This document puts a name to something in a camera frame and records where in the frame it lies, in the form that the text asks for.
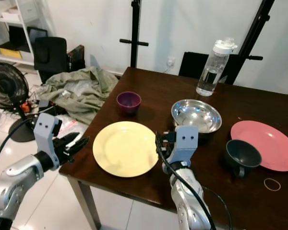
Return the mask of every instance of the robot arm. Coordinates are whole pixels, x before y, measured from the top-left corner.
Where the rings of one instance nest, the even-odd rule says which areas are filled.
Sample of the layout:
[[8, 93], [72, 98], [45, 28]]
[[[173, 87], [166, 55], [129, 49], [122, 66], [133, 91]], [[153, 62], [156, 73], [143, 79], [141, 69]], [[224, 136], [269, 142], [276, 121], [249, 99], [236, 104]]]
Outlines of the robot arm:
[[49, 114], [41, 114], [34, 128], [38, 153], [21, 159], [2, 172], [0, 230], [11, 228], [24, 195], [44, 176], [44, 173], [49, 169], [53, 171], [58, 169], [66, 161], [72, 161], [72, 156], [88, 142], [88, 138], [83, 138], [71, 148], [66, 148], [79, 133], [70, 133], [63, 138], [52, 140], [58, 134], [60, 126], [59, 119]]
[[[174, 142], [173, 150], [164, 142]], [[195, 179], [191, 165], [191, 157], [197, 149], [198, 129], [195, 126], [177, 126], [175, 132], [166, 132], [164, 136], [156, 134], [157, 151], [161, 152], [175, 172], [184, 179], [204, 202], [202, 186]], [[169, 174], [166, 165], [162, 164], [163, 171]], [[191, 191], [175, 175], [169, 180], [172, 190], [171, 196], [177, 208], [180, 230], [210, 230], [211, 225], [203, 208]]]

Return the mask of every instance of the white wall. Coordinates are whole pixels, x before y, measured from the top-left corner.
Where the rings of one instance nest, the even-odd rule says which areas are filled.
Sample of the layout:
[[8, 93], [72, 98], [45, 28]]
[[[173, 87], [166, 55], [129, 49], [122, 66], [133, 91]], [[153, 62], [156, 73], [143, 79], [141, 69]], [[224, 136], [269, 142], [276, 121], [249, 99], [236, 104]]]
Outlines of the white wall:
[[[85, 46], [87, 65], [123, 73], [130, 63], [132, 0], [40, 0], [50, 34], [68, 47]], [[215, 40], [231, 36], [240, 47], [261, 0], [142, 0], [138, 67], [163, 72], [175, 57], [178, 74], [183, 52], [209, 53]], [[275, 1], [252, 55], [235, 84], [288, 93], [288, 0]]]
[[247, 60], [235, 84], [288, 94], [288, 0], [275, 1], [270, 16], [252, 50], [264, 59]]

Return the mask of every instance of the wooden table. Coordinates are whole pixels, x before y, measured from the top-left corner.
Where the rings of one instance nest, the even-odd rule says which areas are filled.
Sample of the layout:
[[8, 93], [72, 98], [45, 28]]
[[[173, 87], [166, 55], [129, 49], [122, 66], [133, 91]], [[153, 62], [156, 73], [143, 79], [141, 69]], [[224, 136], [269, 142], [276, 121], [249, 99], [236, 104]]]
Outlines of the wooden table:
[[[205, 145], [199, 146], [192, 157], [191, 168], [197, 180], [218, 193], [226, 202], [233, 225], [247, 230], [288, 230], [288, 172], [274, 172], [263, 167], [253, 170], [243, 179], [235, 179], [220, 159], [230, 140], [230, 129], [238, 121], [255, 120], [271, 125], [288, 136], [288, 95], [218, 84], [210, 97], [195, 91], [197, 80], [180, 76], [128, 68], [110, 94], [84, 136], [90, 142], [75, 157], [73, 164], [65, 164], [60, 173], [67, 176], [81, 207], [92, 227], [99, 229], [100, 221], [89, 186], [98, 187], [134, 200], [176, 211], [170, 196], [169, 177], [162, 172], [161, 162], [148, 173], [124, 179], [102, 170], [92, 154], [97, 133], [118, 121], [134, 121], [153, 131], [173, 129], [172, 105], [181, 99], [197, 99], [216, 108], [223, 119], [222, 127]], [[142, 98], [137, 116], [123, 117], [118, 113], [116, 97], [123, 91], [133, 91]], [[277, 192], [264, 187], [264, 179], [281, 183]], [[215, 222], [227, 225], [228, 219], [221, 202], [209, 191], [204, 200]]]

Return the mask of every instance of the crumpled fabric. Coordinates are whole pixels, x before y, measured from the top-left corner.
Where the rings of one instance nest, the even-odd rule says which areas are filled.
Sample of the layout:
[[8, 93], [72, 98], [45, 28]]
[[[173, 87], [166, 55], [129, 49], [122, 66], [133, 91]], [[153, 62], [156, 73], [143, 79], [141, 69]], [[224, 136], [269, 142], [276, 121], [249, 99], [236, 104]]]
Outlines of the crumpled fabric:
[[[81, 80], [92, 80], [81, 95], [66, 91], [67, 83], [78, 83]], [[85, 124], [90, 124], [103, 103], [117, 84], [118, 79], [103, 69], [89, 67], [71, 73], [59, 73], [46, 81], [46, 90], [39, 97], [64, 108], [68, 114]]]

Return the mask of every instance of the fan base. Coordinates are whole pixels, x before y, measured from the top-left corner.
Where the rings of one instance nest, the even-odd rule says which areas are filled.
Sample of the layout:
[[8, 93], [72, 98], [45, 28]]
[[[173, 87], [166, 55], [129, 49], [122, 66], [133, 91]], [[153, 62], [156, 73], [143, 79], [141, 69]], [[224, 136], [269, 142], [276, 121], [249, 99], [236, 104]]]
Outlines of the fan base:
[[[26, 115], [26, 118], [35, 118], [34, 115]], [[13, 131], [13, 129], [15, 129], [21, 122], [23, 121], [23, 119], [18, 119], [17, 121], [15, 121], [12, 126], [9, 129], [9, 133], [11, 133]], [[33, 129], [29, 128], [26, 125], [22, 125], [12, 136], [11, 139], [13, 141], [16, 142], [28, 142], [31, 140], [34, 140], [34, 133], [33, 133]]]

